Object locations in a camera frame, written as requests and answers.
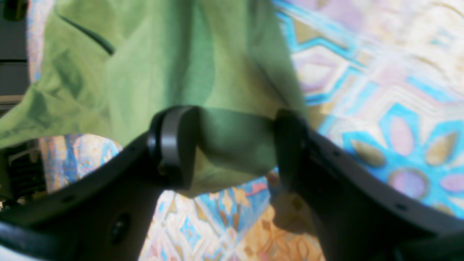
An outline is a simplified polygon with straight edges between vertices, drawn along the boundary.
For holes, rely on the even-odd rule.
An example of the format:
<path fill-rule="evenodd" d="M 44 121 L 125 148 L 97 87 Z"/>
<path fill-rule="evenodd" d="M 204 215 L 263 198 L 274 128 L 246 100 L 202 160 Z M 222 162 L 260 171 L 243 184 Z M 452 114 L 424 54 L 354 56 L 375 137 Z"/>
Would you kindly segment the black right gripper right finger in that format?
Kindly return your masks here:
<path fill-rule="evenodd" d="M 278 111 L 283 187 L 310 207 L 327 261 L 462 261 L 463 221 L 384 185 L 295 111 Z"/>

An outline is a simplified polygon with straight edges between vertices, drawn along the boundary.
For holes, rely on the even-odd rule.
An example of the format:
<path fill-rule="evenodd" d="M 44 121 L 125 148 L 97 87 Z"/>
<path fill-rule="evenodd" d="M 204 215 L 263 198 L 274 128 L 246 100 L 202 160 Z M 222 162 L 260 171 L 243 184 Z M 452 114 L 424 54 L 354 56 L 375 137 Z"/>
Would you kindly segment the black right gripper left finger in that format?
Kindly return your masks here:
<path fill-rule="evenodd" d="M 199 108 L 174 106 L 109 162 L 1 212 L 2 261 L 136 261 L 165 190 L 189 190 Z"/>

